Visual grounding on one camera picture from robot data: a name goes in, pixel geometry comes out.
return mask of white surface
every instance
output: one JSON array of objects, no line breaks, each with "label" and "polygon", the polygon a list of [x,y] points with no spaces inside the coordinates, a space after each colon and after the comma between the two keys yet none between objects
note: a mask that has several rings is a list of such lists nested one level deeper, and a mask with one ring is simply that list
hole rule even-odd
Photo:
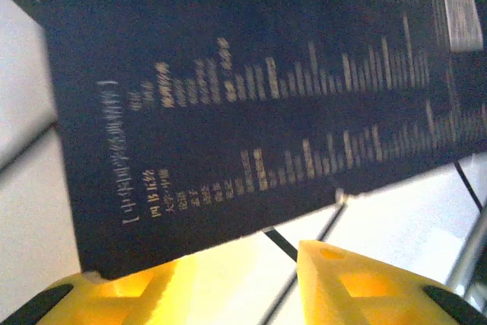
[{"label": "white surface", "polygon": [[[11,144],[54,108],[41,29],[10,0],[0,0],[0,9],[1,161]],[[484,200],[487,157],[468,158],[462,165]],[[79,270],[55,136],[43,140],[10,173],[0,181],[0,320],[50,283]],[[297,246],[301,239],[315,238],[334,209],[278,229]],[[329,242],[444,280],[477,214],[449,166],[352,199]],[[294,268],[262,234],[201,255],[205,269],[195,281],[193,294],[207,305],[204,301],[192,305],[190,323],[256,323]],[[298,325],[303,322],[299,311],[295,289],[273,324]]]}]

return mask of black card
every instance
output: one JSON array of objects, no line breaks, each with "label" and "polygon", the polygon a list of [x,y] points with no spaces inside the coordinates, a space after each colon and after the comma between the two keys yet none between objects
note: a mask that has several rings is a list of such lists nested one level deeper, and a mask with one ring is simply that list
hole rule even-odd
[{"label": "black card", "polygon": [[485,150],[442,2],[42,0],[81,268],[123,276]]}]

